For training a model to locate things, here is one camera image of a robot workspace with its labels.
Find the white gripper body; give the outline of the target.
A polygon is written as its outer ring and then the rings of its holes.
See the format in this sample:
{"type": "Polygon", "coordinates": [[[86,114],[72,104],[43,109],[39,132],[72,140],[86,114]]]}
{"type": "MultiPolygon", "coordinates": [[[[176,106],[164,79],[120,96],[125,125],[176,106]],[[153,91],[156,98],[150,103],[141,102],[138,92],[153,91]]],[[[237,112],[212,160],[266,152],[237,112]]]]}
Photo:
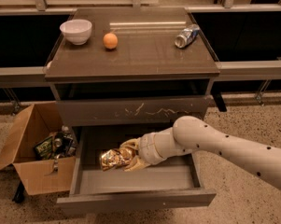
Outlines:
{"type": "Polygon", "coordinates": [[[177,155],[173,129],[146,133],[138,139],[139,157],[149,165],[157,165],[177,155]]]}

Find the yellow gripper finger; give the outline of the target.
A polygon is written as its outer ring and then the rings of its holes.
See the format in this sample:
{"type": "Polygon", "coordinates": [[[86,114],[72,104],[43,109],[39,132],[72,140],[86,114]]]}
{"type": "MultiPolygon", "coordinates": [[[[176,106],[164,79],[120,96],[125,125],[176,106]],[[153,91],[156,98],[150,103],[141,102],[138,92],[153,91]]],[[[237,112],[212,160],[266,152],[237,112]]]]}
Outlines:
{"type": "Polygon", "coordinates": [[[133,151],[138,151],[139,150],[139,138],[129,139],[129,140],[123,142],[119,147],[125,148],[125,149],[130,149],[133,151]]]}
{"type": "Polygon", "coordinates": [[[149,167],[149,163],[144,161],[142,158],[140,158],[138,155],[135,155],[129,159],[125,159],[125,172],[133,172],[145,169],[149,167]]]}

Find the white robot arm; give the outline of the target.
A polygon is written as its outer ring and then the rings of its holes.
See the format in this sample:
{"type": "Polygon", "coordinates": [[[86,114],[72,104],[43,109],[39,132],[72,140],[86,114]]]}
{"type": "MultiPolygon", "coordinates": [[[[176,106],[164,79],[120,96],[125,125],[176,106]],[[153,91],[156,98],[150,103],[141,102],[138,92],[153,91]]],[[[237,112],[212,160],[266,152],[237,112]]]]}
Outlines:
{"type": "Polygon", "coordinates": [[[222,133],[192,116],[177,119],[171,128],[146,133],[120,145],[136,151],[128,171],[157,165],[170,157],[195,151],[220,156],[281,190],[281,149],[222,133]]]}

